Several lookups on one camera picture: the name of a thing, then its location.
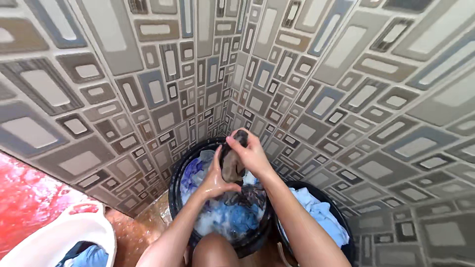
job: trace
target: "leg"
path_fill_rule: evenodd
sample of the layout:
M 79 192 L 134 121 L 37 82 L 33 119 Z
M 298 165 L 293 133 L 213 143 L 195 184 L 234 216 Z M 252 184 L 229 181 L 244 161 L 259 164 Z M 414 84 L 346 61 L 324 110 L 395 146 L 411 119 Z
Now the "leg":
M 238 267 L 238 255 L 232 245 L 220 234 L 203 237 L 193 252 L 193 267 Z

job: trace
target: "black plastic tub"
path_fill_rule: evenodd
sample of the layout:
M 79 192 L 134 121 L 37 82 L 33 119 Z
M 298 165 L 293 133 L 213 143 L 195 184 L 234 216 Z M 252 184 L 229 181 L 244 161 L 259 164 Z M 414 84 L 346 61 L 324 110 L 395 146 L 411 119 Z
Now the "black plastic tub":
M 313 185 L 309 183 L 306 183 L 304 181 L 286 181 L 285 184 L 288 187 L 294 188 L 295 190 L 306 187 L 308 189 L 308 192 L 311 195 L 313 195 L 316 199 L 320 200 L 321 202 L 327 202 L 330 204 L 330 212 L 333 214 L 333 216 L 335 216 L 339 224 L 343 226 L 343 228 L 345 228 L 345 230 L 348 232 L 348 235 L 350 236 L 349 243 L 342 246 L 342 252 L 345 254 L 351 266 L 353 266 L 353 263 L 355 261 L 355 244 L 353 242 L 353 235 L 350 230 L 350 226 L 348 225 L 348 222 L 346 221 L 345 217 L 343 217 L 343 214 L 340 212 L 338 207 L 324 192 L 322 192 L 321 190 L 319 190 L 318 188 L 314 187 Z M 277 217 L 277 214 L 274 214 L 274 226 L 279 232 L 282 244 L 287 249 L 289 254 L 295 258 L 295 255 L 292 249 L 290 248 L 289 241 L 287 241 L 287 239 L 284 236 L 284 232 L 282 231 L 282 227 L 279 223 L 279 218 Z
M 190 148 L 190 150 L 188 150 L 186 154 L 183 155 L 180 163 L 176 165 L 175 172 L 171 176 L 170 190 L 168 192 L 168 205 L 170 207 L 170 214 L 173 219 L 183 207 L 181 202 L 180 182 L 186 166 L 188 166 L 192 160 L 198 158 L 202 150 L 216 150 L 220 144 L 224 144 L 225 142 L 225 137 L 210 138 L 202 141 Z M 232 243 L 232 246 L 239 258 L 251 255 L 263 246 L 272 227 L 271 219 L 273 213 L 274 211 L 272 209 L 272 205 L 270 204 L 269 198 L 267 198 L 266 210 L 264 211 L 264 215 L 259 223 L 259 227 L 248 232 L 247 235 L 242 239 Z M 202 237 L 203 236 L 193 229 L 188 244 L 194 248 Z

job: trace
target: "rectangular tile pattern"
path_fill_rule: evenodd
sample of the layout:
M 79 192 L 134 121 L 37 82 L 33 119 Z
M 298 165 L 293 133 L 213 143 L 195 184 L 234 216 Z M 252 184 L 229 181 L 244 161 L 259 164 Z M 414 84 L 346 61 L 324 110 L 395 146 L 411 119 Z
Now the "rectangular tile pattern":
M 349 218 L 355 265 L 471 261 L 471 0 L 0 6 L 2 151 L 135 217 L 245 127 Z

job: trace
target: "wet hand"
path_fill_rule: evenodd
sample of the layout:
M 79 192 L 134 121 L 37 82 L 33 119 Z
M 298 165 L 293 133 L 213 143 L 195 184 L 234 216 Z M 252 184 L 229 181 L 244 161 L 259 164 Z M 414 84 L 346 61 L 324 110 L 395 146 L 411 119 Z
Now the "wet hand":
M 222 195 L 227 191 L 241 192 L 241 187 L 235 183 L 226 183 L 221 176 L 221 168 L 219 166 L 219 154 L 222 146 L 220 145 L 214 153 L 213 162 L 209 166 L 208 174 L 199 185 L 197 192 L 206 199 L 214 198 Z
M 233 138 L 238 130 L 247 132 L 247 148 L 243 147 Z M 264 178 L 269 173 L 273 173 L 274 170 L 267 159 L 259 138 L 245 128 L 238 130 L 233 131 L 231 136 L 226 137 L 226 142 L 239 155 L 245 168 L 251 171 L 258 179 Z

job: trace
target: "white bucket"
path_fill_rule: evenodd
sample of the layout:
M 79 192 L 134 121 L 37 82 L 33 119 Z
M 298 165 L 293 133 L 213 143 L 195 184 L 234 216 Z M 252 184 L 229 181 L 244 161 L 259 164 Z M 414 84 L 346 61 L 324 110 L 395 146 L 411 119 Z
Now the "white bucket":
M 98 211 L 69 214 L 75 206 L 83 204 L 96 205 Z M 0 261 L 0 267 L 54 267 L 79 241 L 101 246 L 109 254 L 106 267 L 112 267 L 117 243 L 104 211 L 104 205 L 97 201 L 83 201 L 68 207 L 56 220 L 14 247 Z

